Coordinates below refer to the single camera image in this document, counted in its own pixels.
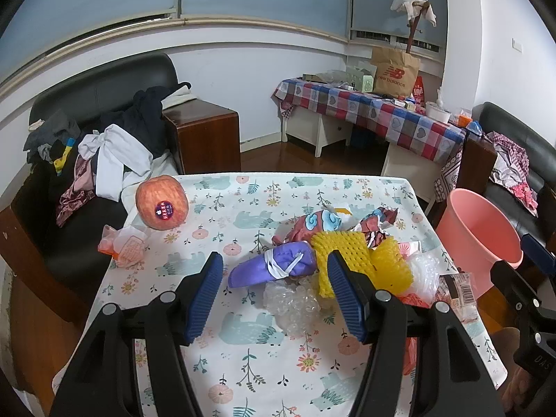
barcode label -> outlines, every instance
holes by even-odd
[[[460,284],[461,294],[463,295],[463,305],[474,304],[475,298],[473,297],[473,291],[470,285]]]

pink bucket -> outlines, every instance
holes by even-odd
[[[488,291],[494,262],[517,268],[523,260],[519,236],[508,218],[483,196],[456,188],[436,233],[457,268],[473,273],[475,298]]]

baseboard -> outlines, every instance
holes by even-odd
[[[240,152],[256,149],[258,147],[267,146],[269,144],[279,143],[282,141],[282,133],[276,132],[258,138],[249,139],[240,143]]]

floor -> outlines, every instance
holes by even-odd
[[[322,149],[291,139],[241,154],[244,172],[313,172],[326,174],[380,175],[387,144],[374,142],[357,149],[336,143]],[[479,311],[490,333],[513,323],[504,297],[495,289],[479,300]],[[10,317],[12,350],[16,375],[23,388],[34,393],[48,415],[54,394],[52,377],[62,368],[79,342],[81,329],[63,321],[47,308],[16,277],[13,284]]]

bubble wrap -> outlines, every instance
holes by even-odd
[[[321,306],[316,298],[315,276],[298,281],[278,280],[267,283],[263,293],[263,306],[274,315],[276,324],[288,336],[301,336],[312,329],[319,319]]]

